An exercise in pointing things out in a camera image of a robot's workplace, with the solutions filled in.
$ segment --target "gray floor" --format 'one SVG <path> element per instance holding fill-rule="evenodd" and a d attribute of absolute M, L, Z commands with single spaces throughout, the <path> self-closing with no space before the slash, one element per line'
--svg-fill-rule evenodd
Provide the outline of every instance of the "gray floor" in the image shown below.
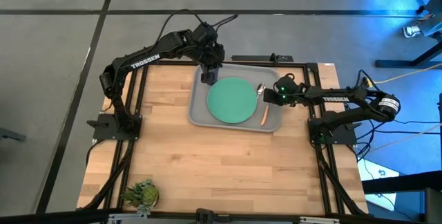
<path fill-rule="evenodd" d="M 100 9 L 104 0 L 0 0 L 0 8 Z M 297 9 L 412 10 L 416 0 L 112 0 L 111 9 Z M 225 16 L 205 15 L 213 23 Z M 107 16 L 93 65 L 48 211 L 76 206 L 103 94 L 98 75 L 115 57 L 155 41 L 166 16 Z M 436 44 L 430 38 L 406 39 L 397 17 L 241 15 L 220 29 L 219 42 L 232 55 L 292 55 L 297 62 L 333 62 L 341 86 L 352 86 L 359 69 L 374 80 L 411 70 L 374 68 L 375 59 L 414 59 Z M 22 132 L 25 142 L 0 142 L 0 216 L 32 212 L 43 173 L 84 63 L 97 16 L 0 16 L 0 126 Z M 194 28 L 190 16 L 175 16 L 165 32 Z M 397 119 L 437 121 L 440 71 L 428 71 L 380 87 L 394 93 L 403 108 Z M 386 124 L 384 130 L 424 130 L 428 125 Z M 358 134 L 369 129 L 364 125 Z M 377 133 L 374 147 L 402 138 Z M 368 159 L 405 174 L 441 168 L 437 136 L 421 136 L 369 154 Z"/>

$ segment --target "black metal frame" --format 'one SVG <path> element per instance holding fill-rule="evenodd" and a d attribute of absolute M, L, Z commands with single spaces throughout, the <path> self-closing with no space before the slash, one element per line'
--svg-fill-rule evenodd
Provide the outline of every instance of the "black metal frame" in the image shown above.
<path fill-rule="evenodd" d="M 317 64 L 300 64 L 300 63 L 293 63 L 293 62 L 278 62 L 277 60 L 272 62 L 225 62 L 228 64 L 241 64 L 241 65 L 249 65 L 249 66 L 264 66 L 264 67 L 286 67 L 286 68 L 301 68 L 303 71 L 305 82 L 310 84 L 310 74 L 312 73 L 314 76 L 315 85 L 320 86 L 320 78 L 318 73 L 318 65 Z M 181 66 L 197 66 L 195 62 L 192 61 L 177 61 L 177 60 L 170 60 L 170 61 L 159 61 L 157 65 L 181 65 Z M 148 66 L 146 66 L 142 71 L 142 79 L 140 83 L 139 93 L 137 96 L 137 106 L 135 107 L 135 114 L 138 114 L 141 109 L 141 102 L 142 98 L 144 96 L 144 87 L 147 80 L 147 71 Z M 135 81 L 135 73 L 133 73 L 133 76 L 131 78 L 131 81 Z M 132 98 L 132 93 L 134 90 L 135 83 L 129 84 L 129 90 L 128 90 L 128 99 Z M 325 106 L 324 104 L 320 105 L 320 111 L 321 113 L 324 112 Z M 309 107 L 309 113 L 310 117 L 314 118 L 316 116 L 314 107 Z M 117 141 L 117 147 L 115 149 L 115 154 L 113 158 L 113 165 L 117 164 L 117 161 L 119 160 L 119 156 L 121 153 L 121 142 Z M 371 216 L 354 216 L 344 213 L 342 199 L 340 199 L 340 196 L 338 192 L 336 192 L 336 201 L 338 204 L 338 213 L 332 213 L 331 206 L 330 206 L 330 199 L 329 194 L 327 190 L 327 181 L 325 177 L 325 170 L 323 169 L 323 166 L 321 165 L 321 162 L 319 160 L 318 154 L 320 153 L 320 156 L 323 158 L 322 155 L 322 149 L 320 144 L 315 144 L 314 149 L 317 155 L 318 159 L 318 172 L 319 172 L 319 178 L 320 178 L 320 186 L 321 186 L 321 192 L 323 197 L 323 203 L 324 203 L 324 210 L 325 215 L 321 216 L 323 218 L 337 218 L 339 219 L 340 223 L 343 224 L 350 224 L 350 223 L 358 223 L 358 224 L 368 224 L 368 223 L 410 223 L 410 222 L 403 222 L 403 221 L 393 221 L 393 220 L 387 220 L 387 219 L 381 219 L 381 218 L 373 218 Z M 126 153 L 132 155 L 133 154 L 133 145 L 129 145 Z M 327 154 L 329 155 L 329 162 L 332 165 L 330 167 L 330 170 L 328 173 L 331 173 L 335 175 L 333 182 L 334 184 L 338 183 L 337 180 L 337 171 L 336 171 L 336 161 L 334 159 L 334 153 L 332 146 L 330 144 L 327 145 Z M 128 180 L 128 171 L 130 168 L 130 159 L 129 162 L 126 164 L 124 168 L 124 173 L 122 176 L 122 181 L 120 185 L 120 194 L 122 190 L 125 188 Z M 107 204 L 108 200 L 111 198 L 111 192 L 113 191 L 114 185 L 111 185 L 111 187 L 108 189 L 107 198 L 105 200 L 105 204 Z M 3 221 L 3 223 L 60 223 L 60 221 L 63 221 L 64 223 L 90 223 L 91 221 L 101 221 L 102 223 L 106 221 L 106 218 L 109 217 L 109 214 L 116 214 L 116 213 L 122 213 L 122 204 L 123 201 L 119 198 L 117 203 L 117 208 L 110 208 L 110 209 L 83 209 L 82 211 L 77 212 L 61 212 L 61 213 L 50 213 L 50 214 L 35 214 L 35 215 L 27 215 L 27 216 L 10 216 L 5 218 L 0 218 L 0 221 Z M 152 214 L 149 216 L 149 218 L 171 218 L 171 219 L 189 219 L 189 220 L 195 220 L 195 213 L 166 213 L 166 212 L 152 212 Z M 298 216 L 298 215 L 268 215 L 268 214 L 214 214 L 211 216 L 216 221 L 219 222 L 231 222 L 231 221 L 290 221 L 293 223 L 299 223 L 301 221 L 305 221 L 306 218 L 309 218 L 309 216 Z"/>
<path fill-rule="evenodd" d="M 310 82 L 310 76 L 309 73 L 313 74 L 314 77 L 314 84 L 320 86 L 320 78 L 319 78 L 319 71 L 318 71 L 318 65 L 314 64 L 314 63 L 308 63 L 308 64 L 304 64 L 304 63 L 294 63 L 294 62 L 278 62 L 273 61 L 273 62 L 264 62 L 264 61 L 232 61 L 232 62 L 225 62 L 227 64 L 239 64 L 239 65 L 248 65 L 248 66 L 264 66 L 264 67 L 274 67 L 274 68 L 278 68 L 278 67 L 285 67 L 285 68 L 301 68 L 302 69 L 302 73 L 304 75 L 304 80 L 307 84 L 311 84 Z M 180 65 L 180 66 L 197 66 L 197 64 L 195 62 L 192 61 L 180 61 L 180 60 L 160 60 L 156 65 L 154 66 L 167 66 L 167 65 Z M 137 96 L 137 106 L 135 107 L 135 112 L 139 113 L 140 109 L 141 109 L 141 101 L 142 98 L 144 96 L 144 85 L 146 84 L 146 80 L 147 80 L 147 72 L 148 72 L 148 66 L 143 68 L 143 72 L 142 72 L 142 79 L 141 79 L 141 83 L 140 83 L 140 89 L 139 89 L 139 93 Z M 129 90 L 128 90 L 128 96 L 129 94 L 131 94 L 131 92 L 133 92 L 134 88 L 134 83 L 132 83 L 134 79 L 134 77 L 136 73 L 133 73 L 132 78 L 131 78 L 131 83 L 129 84 Z M 325 105 L 321 104 L 320 105 L 320 111 L 321 114 L 325 111 Z M 314 118 L 314 116 L 316 116 L 315 113 L 315 109 L 313 106 L 309 107 L 309 114 L 311 118 Z M 323 152 L 321 149 L 321 145 L 320 144 L 315 144 L 314 145 L 315 150 L 316 150 L 316 155 L 318 155 L 319 152 Z M 113 163 L 119 158 L 119 152 L 121 152 L 121 148 L 120 149 L 115 149 L 115 153 L 114 153 L 114 160 Z M 329 157 L 329 163 L 330 163 L 330 168 L 332 170 L 333 175 L 335 175 L 336 177 L 338 176 L 338 172 L 337 172 L 337 168 L 336 168 L 336 161 L 335 161 L 335 157 L 334 157 L 334 152 L 333 152 L 333 147 L 328 144 L 327 145 L 327 155 Z M 123 207 L 123 200 L 121 199 L 121 194 L 122 191 L 126 188 L 127 185 L 127 180 L 128 180 L 128 174 L 129 174 L 129 168 L 130 168 L 130 160 L 129 163 L 127 165 L 127 167 L 124 169 L 123 175 L 122 175 L 122 181 L 120 184 L 120 188 L 119 188 L 119 197 L 118 197 L 118 202 L 117 202 L 117 208 L 122 208 Z M 328 192 L 328 186 L 327 186 L 327 180 L 326 180 L 326 175 L 325 172 L 321 169 L 320 167 L 320 162 L 318 160 L 318 173 L 319 173 L 319 178 L 320 178 L 320 188 L 321 188 L 321 192 L 322 192 L 322 196 L 323 196 L 323 203 L 324 203 L 324 210 L 325 210 L 325 214 L 331 214 L 332 209 L 331 209 L 331 204 L 330 204 L 330 199 L 329 199 L 329 192 Z M 340 196 L 338 195 L 338 192 L 335 191 L 335 195 L 336 195 L 336 202 L 337 202 L 337 206 L 338 206 L 338 213 L 339 214 L 344 214 L 344 207 L 343 207 L 343 201 L 340 198 Z M 151 218 L 155 218 L 155 216 L 164 216 L 167 215 L 169 218 L 173 217 L 175 214 L 174 213 L 156 213 L 153 212 L 153 215 L 150 216 Z M 183 216 L 187 216 L 188 218 L 194 218 L 195 214 L 194 213 L 188 213 L 188 214 L 178 214 L 177 217 L 183 217 Z M 244 214 L 241 215 L 241 220 L 243 221 L 255 221 L 256 218 L 253 218 L 253 216 L 255 216 L 255 214 Z M 291 221 L 289 219 L 285 219 L 282 218 L 281 221 Z"/>

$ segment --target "wooden tabletop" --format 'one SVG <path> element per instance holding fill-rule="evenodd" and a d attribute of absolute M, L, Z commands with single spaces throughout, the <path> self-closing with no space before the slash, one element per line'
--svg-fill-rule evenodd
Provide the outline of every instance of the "wooden tabletop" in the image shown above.
<path fill-rule="evenodd" d="M 338 88 L 334 65 L 318 66 L 323 88 Z M 281 76 L 293 73 L 296 83 L 304 80 L 301 68 L 275 71 Z M 141 108 L 142 131 L 135 143 L 128 185 L 152 179 L 160 189 L 154 209 L 158 212 L 194 213 L 203 207 L 217 213 L 323 215 L 318 165 L 309 145 L 308 108 L 284 106 L 282 126 L 273 133 L 195 126 L 187 118 L 194 72 L 194 66 L 149 66 Z M 138 71 L 132 112 L 140 77 Z M 105 99 L 103 107 L 109 104 Z M 343 105 L 326 103 L 326 109 L 342 111 Z M 91 152 L 78 207 L 89 203 L 106 182 L 115 144 L 105 141 Z M 367 211 L 354 154 L 342 145 L 334 145 L 334 153 L 340 182 Z M 119 180 L 115 185 L 113 207 Z M 328 185 L 336 212 L 333 187 L 330 182 Z"/>

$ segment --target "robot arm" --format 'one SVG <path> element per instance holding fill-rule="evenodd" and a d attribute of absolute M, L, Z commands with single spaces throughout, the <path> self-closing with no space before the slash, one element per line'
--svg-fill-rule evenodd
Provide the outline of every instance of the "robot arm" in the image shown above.
<path fill-rule="evenodd" d="M 264 101 L 279 106 L 286 104 L 295 106 L 297 103 L 304 106 L 316 106 L 323 102 L 346 102 L 359 106 L 340 113 L 326 111 L 321 118 L 309 119 L 308 125 L 312 140 L 323 136 L 333 136 L 334 130 L 342 124 L 363 120 L 393 121 L 401 107 L 394 95 L 382 91 L 371 91 L 362 86 L 322 89 L 304 83 L 297 85 L 294 78 L 293 74 L 286 74 L 275 82 L 273 90 L 265 89 Z"/>
<path fill-rule="evenodd" d="M 201 23 L 193 32 L 181 30 L 170 32 L 155 44 L 130 55 L 115 58 L 99 76 L 104 95 L 111 99 L 115 109 L 115 124 L 118 131 L 130 133 L 133 128 L 131 115 L 124 107 L 122 92 L 129 72 L 155 63 L 163 58 L 181 58 L 183 55 L 197 62 L 203 73 L 201 82 L 213 85 L 218 69 L 224 61 L 224 47 L 216 42 L 218 34 L 208 23 Z"/>

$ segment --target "green plate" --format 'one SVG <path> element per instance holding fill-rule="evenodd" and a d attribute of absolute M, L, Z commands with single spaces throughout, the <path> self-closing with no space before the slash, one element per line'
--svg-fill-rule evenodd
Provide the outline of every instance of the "green plate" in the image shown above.
<path fill-rule="evenodd" d="M 252 85 L 237 77 L 217 81 L 207 95 L 207 106 L 213 116 L 231 124 L 250 118 L 257 102 Z"/>

